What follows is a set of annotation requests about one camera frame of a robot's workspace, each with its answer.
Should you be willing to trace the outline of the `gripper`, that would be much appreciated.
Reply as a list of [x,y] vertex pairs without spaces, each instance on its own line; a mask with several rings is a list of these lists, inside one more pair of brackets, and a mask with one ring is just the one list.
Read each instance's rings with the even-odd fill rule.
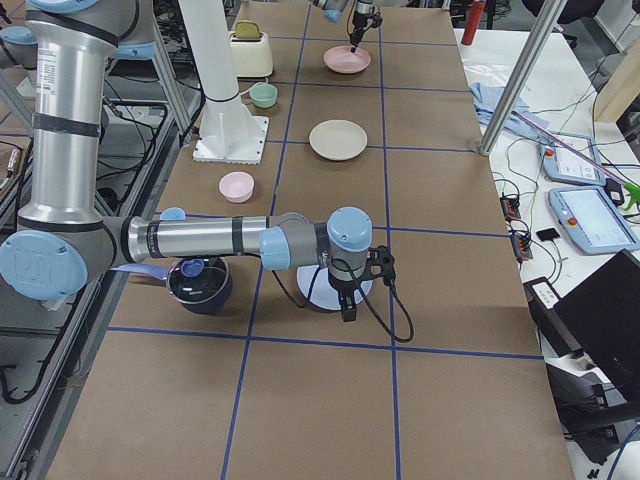
[[328,278],[330,285],[338,293],[342,320],[355,321],[357,319],[355,293],[359,292],[360,295],[363,295],[362,281],[356,276],[346,260],[337,257],[331,260]]
[[349,34],[351,49],[354,53],[362,39],[362,31],[369,25],[374,15],[374,4],[372,0],[355,0],[354,10],[351,16],[352,32]]

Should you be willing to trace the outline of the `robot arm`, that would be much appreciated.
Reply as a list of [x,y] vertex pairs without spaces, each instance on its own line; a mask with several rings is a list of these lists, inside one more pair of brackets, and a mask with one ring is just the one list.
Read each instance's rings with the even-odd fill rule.
[[372,226],[355,207],[311,223],[297,214],[196,221],[106,217],[95,208],[105,66],[156,49],[149,1],[31,1],[37,41],[32,187],[17,231],[1,246],[1,275],[21,295],[62,300],[123,264],[147,258],[250,255],[272,271],[327,270],[341,315],[356,317],[372,278]]
[[[347,0],[310,0],[309,3],[321,10],[325,19],[333,23],[341,19],[348,5]],[[372,1],[357,0],[353,2],[348,18],[347,34],[350,51],[355,53],[365,33],[380,27],[382,17],[380,10]]]

